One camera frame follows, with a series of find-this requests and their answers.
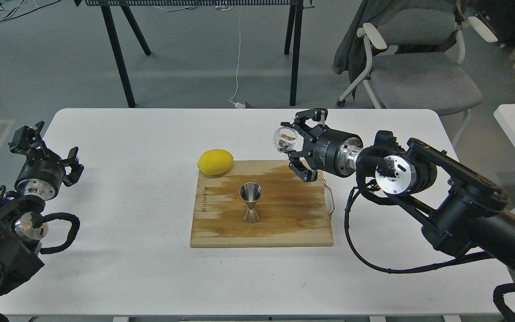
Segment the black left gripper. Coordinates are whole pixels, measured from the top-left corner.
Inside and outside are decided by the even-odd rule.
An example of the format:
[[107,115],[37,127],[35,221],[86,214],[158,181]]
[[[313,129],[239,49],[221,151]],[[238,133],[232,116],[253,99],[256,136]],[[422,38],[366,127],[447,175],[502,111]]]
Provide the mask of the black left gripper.
[[50,152],[41,137],[44,125],[40,121],[35,126],[19,128],[8,146],[11,153],[26,157],[16,180],[16,191],[51,200],[59,193],[61,184],[73,186],[79,181],[84,166],[79,162],[77,146],[70,149],[66,159]]

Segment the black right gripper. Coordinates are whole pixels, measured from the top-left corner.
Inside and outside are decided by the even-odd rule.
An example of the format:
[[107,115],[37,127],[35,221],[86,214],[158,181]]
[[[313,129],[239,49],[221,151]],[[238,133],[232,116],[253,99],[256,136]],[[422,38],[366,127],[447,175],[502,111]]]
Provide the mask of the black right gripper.
[[[341,178],[347,178],[356,171],[352,159],[363,149],[362,139],[327,127],[327,115],[327,109],[313,108],[297,112],[293,123],[281,122],[282,127],[295,130],[303,137],[303,151],[287,151],[289,168],[303,182],[316,181],[319,170]],[[317,122],[317,126],[307,126],[308,119]],[[303,165],[301,158],[306,160],[310,169]]]

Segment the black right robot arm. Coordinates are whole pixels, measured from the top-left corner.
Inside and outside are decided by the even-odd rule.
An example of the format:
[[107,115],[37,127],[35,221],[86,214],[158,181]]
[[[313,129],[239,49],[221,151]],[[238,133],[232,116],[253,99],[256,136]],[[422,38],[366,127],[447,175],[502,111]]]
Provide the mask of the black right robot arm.
[[[325,124],[328,110],[313,108],[282,122],[273,135],[276,149],[288,156],[289,168],[303,181],[317,180],[319,171],[347,178],[355,175],[345,207],[344,229],[351,251],[364,265],[388,274],[416,274],[486,259],[496,259],[515,273],[515,214],[506,209],[509,196],[431,145],[411,137],[399,145],[392,131],[379,130],[374,142]],[[382,206],[399,206],[421,224],[434,250],[452,259],[409,269],[380,267],[364,259],[350,235],[352,205],[363,196]],[[515,322],[504,296],[515,283],[493,290],[503,319]]]

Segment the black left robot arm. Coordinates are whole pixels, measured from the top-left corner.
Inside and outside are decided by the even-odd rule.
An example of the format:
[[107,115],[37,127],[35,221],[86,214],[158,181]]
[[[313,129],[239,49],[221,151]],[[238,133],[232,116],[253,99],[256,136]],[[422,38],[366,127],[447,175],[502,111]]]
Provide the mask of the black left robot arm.
[[[0,296],[16,289],[44,265],[41,254],[56,254],[67,249],[80,229],[77,216],[66,212],[43,215],[47,200],[57,196],[60,187],[73,186],[84,171],[78,148],[73,147],[62,159],[49,149],[41,137],[44,122],[18,129],[9,143],[10,152],[26,161],[13,191],[0,186]],[[42,247],[41,239],[52,220],[71,224],[66,241],[55,247]],[[8,319],[0,314],[0,322]]]

